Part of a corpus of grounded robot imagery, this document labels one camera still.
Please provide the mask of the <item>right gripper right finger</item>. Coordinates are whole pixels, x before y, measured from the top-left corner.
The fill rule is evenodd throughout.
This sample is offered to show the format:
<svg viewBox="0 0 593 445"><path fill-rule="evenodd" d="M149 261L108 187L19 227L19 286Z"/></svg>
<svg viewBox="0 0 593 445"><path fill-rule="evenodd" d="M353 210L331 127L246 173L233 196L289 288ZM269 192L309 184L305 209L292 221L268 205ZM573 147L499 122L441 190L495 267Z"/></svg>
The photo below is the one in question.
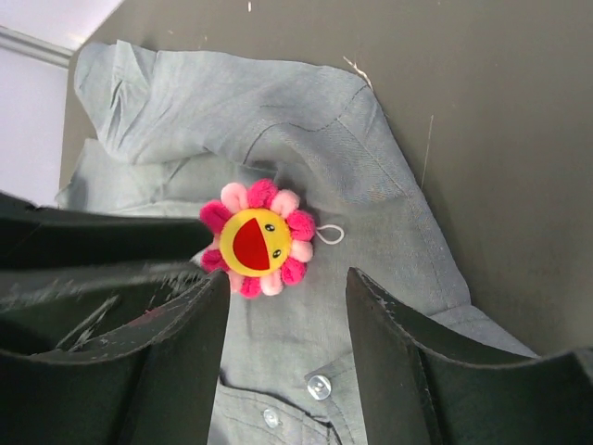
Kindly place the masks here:
<svg viewBox="0 0 593 445"><path fill-rule="evenodd" d="M591 442L591 349L527 358L487 346L354 268L346 301L371 444Z"/></svg>

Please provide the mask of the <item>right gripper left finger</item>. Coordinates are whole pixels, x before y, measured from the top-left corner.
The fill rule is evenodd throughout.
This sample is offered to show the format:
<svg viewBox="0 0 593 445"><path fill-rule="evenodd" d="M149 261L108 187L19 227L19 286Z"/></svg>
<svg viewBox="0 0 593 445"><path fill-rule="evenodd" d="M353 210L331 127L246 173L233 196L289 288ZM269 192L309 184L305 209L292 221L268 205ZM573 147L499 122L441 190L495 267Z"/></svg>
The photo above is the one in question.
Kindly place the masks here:
<svg viewBox="0 0 593 445"><path fill-rule="evenodd" d="M204 444L230 289L194 269L1 294L5 444Z"/></svg>

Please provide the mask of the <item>grey button-up shirt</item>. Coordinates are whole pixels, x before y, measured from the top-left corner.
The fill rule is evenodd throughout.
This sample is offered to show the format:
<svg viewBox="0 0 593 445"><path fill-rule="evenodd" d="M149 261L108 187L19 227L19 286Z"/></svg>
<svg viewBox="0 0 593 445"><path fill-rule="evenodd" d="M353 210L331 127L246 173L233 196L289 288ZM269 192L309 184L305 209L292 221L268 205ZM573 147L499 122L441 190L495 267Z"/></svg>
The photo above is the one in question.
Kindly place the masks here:
<svg viewBox="0 0 593 445"><path fill-rule="evenodd" d="M211 444L363 444L345 288L369 274L456 332L529 349L471 303L464 278L369 85L329 67L89 44L73 89L95 127L58 203L195 217L229 183L272 179L323 226L304 280L233 295Z"/></svg>

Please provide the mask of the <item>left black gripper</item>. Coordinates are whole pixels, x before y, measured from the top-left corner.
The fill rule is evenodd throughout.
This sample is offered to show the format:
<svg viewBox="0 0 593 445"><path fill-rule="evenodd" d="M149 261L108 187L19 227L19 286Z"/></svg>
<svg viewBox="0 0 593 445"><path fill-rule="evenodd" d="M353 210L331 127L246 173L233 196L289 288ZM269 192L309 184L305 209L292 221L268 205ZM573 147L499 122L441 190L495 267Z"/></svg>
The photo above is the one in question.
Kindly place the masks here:
<svg viewBox="0 0 593 445"><path fill-rule="evenodd" d="M191 269L212 239L197 219L114 217L1 196L1 349L78 349L162 304L131 297L133 281Z"/></svg>

